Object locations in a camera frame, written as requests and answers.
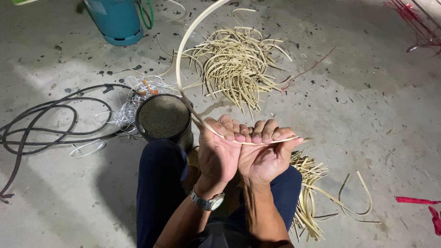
concrete floor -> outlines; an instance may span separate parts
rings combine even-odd
[[[149,74],[164,72],[169,60],[159,60],[165,54],[153,35],[161,33],[164,49],[176,49],[188,27],[185,24],[212,3],[183,0],[192,16],[179,23],[166,23],[179,8],[170,2],[153,1],[159,6],[155,7],[153,29],[145,29],[149,36],[135,45],[116,47],[103,40],[86,11],[75,12],[77,2],[40,0],[21,7],[12,6],[10,1],[0,3],[1,123],[10,122],[31,106],[66,96],[67,88],[114,83],[134,75],[130,71],[100,75],[99,71],[117,72],[142,65],[141,71],[153,69]],[[440,13],[441,5],[436,2],[420,2]],[[244,0],[239,7],[258,10],[238,13],[243,25],[285,41],[281,46],[294,61],[289,63],[281,53],[273,56],[292,74],[310,68],[336,46],[316,68],[298,77],[286,94],[264,95],[262,112],[255,118],[269,119],[273,113],[281,126],[293,127],[301,137],[313,137],[300,148],[306,148],[310,156],[330,169],[317,185],[338,196],[346,175],[353,174],[343,201],[349,208],[363,212],[367,208],[366,195],[355,176],[355,171],[360,171],[374,203],[366,220],[382,222],[362,224],[341,214],[320,223],[326,241],[306,243],[303,235],[298,244],[292,236],[294,245],[439,247],[440,237],[434,234],[427,206],[396,203],[394,199],[409,196],[441,200],[439,56],[425,48],[405,53],[413,44],[413,32],[378,0]],[[221,21],[236,26],[231,18],[234,8],[223,6],[203,21],[188,47],[199,44],[203,40],[199,34],[216,29]],[[183,72],[189,82],[194,78],[191,69]],[[272,75],[281,81],[288,73],[274,70]],[[164,78],[175,83],[173,73]],[[103,95],[102,90],[96,90],[86,95],[100,97],[117,109],[118,92],[126,91],[115,89]],[[203,97],[201,88],[189,90],[187,96],[204,117],[229,113],[241,122],[252,123],[226,99]],[[100,104],[84,101],[69,105],[79,114],[76,132],[100,125],[94,120],[96,113],[104,111]],[[72,113],[59,109],[46,117],[36,126],[65,130]],[[54,139],[53,135],[32,134],[28,140]],[[67,145],[24,156],[7,192],[16,195],[9,205],[0,204],[0,246],[135,247],[137,166],[146,141],[118,137],[106,142],[104,150],[82,159],[70,157],[73,147]],[[15,155],[0,148],[1,187],[14,161]],[[321,193],[315,197],[315,206],[318,215],[341,213]]]

dark blue pants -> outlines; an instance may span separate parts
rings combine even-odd
[[[150,142],[139,162],[136,196],[136,236],[138,248],[153,247],[168,219],[187,196],[181,181],[187,175],[187,157],[175,143],[163,139]],[[288,230],[302,186],[302,175],[294,167],[271,182],[274,205]],[[245,206],[241,201],[228,220],[245,229]]]

black hose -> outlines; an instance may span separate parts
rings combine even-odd
[[[80,139],[80,140],[72,140],[72,141],[61,141],[64,137],[66,137],[67,135],[90,135],[90,134],[94,134],[96,132],[99,132],[100,130],[102,130],[110,121],[110,118],[112,117],[112,108],[109,106],[109,104],[107,104],[105,101],[100,100],[98,98],[90,98],[90,97],[73,97],[75,95],[78,95],[84,91],[87,90],[91,90],[91,89],[95,89],[95,88],[100,88],[100,87],[122,87],[122,88],[127,88],[127,89],[131,89],[129,86],[126,85],[122,85],[122,84],[101,84],[101,85],[96,85],[96,86],[91,86],[82,90],[78,90],[68,96],[65,96],[59,100],[55,100],[55,101],[49,101],[43,104],[39,104],[37,106],[34,106],[28,110],[26,110],[25,112],[19,114],[13,121],[11,121],[10,123],[6,124],[5,126],[0,128],[0,132],[3,132],[3,135],[1,136],[1,143],[3,144],[4,148],[6,148],[6,150],[8,150],[9,152],[17,155],[17,158],[15,160],[15,167],[14,170],[12,171],[11,176],[9,177],[8,182],[6,183],[6,185],[3,187],[3,189],[0,191],[0,201],[3,203],[9,203],[7,200],[4,200],[4,198],[11,198],[14,194],[6,194],[4,195],[4,193],[7,191],[7,189],[9,188],[9,186],[12,184],[12,182],[15,179],[15,176],[17,175],[17,172],[19,170],[20,167],[20,163],[22,161],[22,156],[23,155],[29,155],[29,154],[34,154],[43,150],[48,149],[49,147],[53,146],[53,145],[60,145],[60,144],[75,144],[75,143],[84,143],[84,142],[91,142],[97,139],[108,139],[111,137],[115,137],[118,134],[122,133],[122,131],[118,131],[118,132],[114,132],[111,134],[107,134],[101,137],[97,137],[97,138],[92,138],[92,139]],[[72,100],[91,100],[91,101],[99,101],[102,104],[104,104],[108,110],[109,110],[109,116],[107,117],[107,120],[103,123],[102,126],[100,126],[99,128],[90,131],[90,132],[71,132],[72,129],[75,126],[75,123],[78,120],[78,115],[77,115],[77,111],[68,105],[58,105],[60,102],[62,101],[72,101]],[[71,125],[69,126],[69,128],[66,131],[59,131],[59,130],[53,130],[53,129],[47,129],[47,128],[34,128],[34,124],[38,121],[38,119],[40,119],[40,117],[42,117],[47,111],[49,111],[51,108],[68,108],[70,110],[72,110],[72,112],[74,113],[74,118],[72,120]],[[27,126],[27,128],[21,128],[21,129],[17,129],[17,130],[13,130],[13,131],[9,131],[9,129],[11,128],[11,126],[15,123],[17,123],[20,120],[23,120],[24,118],[34,114],[40,112],[32,121],[31,123]],[[43,131],[43,132],[50,132],[50,133],[56,133],[56,134],[61,134],[61,136],[59,138],[57,138],[55,141],[53,142],[26,142],[26,139],[29,135],[29,133],[31,131]],[[6,138],[14,133],[17,132],[24,132],[22,135],[22,139],[20,141],[8,141],[6,140]],[[18,145],[19,148],[17,151],[11,149],[9,147],[9,145]],[[23,152],[24,146],[43,146],[42,148],[33,150],[33,151],[28,151],[28,152]]]

